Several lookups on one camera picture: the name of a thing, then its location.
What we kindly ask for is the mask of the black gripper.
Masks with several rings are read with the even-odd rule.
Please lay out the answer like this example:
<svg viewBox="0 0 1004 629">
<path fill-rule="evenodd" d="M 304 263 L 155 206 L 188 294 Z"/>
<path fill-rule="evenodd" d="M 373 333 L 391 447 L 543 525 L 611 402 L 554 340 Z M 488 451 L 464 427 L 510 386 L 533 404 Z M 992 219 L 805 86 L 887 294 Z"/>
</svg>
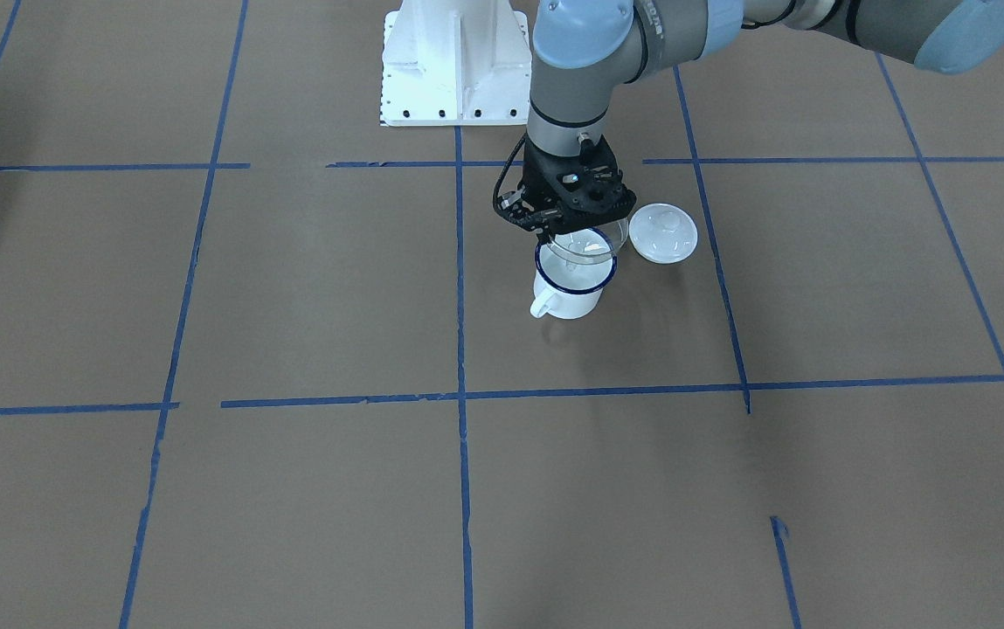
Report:
<svg viewBox="0 0 1004 629">
<path fill-rule="evenodd" d="M 558 156 L 523 136 L 524 219 L 615 219 L 616 155 L 606 138 Z"/>
</svg>

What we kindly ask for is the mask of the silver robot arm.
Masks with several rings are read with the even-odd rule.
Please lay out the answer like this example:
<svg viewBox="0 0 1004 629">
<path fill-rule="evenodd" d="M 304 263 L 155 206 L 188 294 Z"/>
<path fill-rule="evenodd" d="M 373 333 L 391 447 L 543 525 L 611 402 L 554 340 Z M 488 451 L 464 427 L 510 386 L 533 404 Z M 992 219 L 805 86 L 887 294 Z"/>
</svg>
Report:
<svg viewBox="0 0 1004 629">
<path fill-rule="evenodd" d="M 625 218 L 637 196 L 605 137 L 614 89 L 774 25 L 954 75 L 1004 45 L 1004 1 L 542 1 L 521 179 L 495 190 L 497 214 L 530 232 Z"/>
</svg>

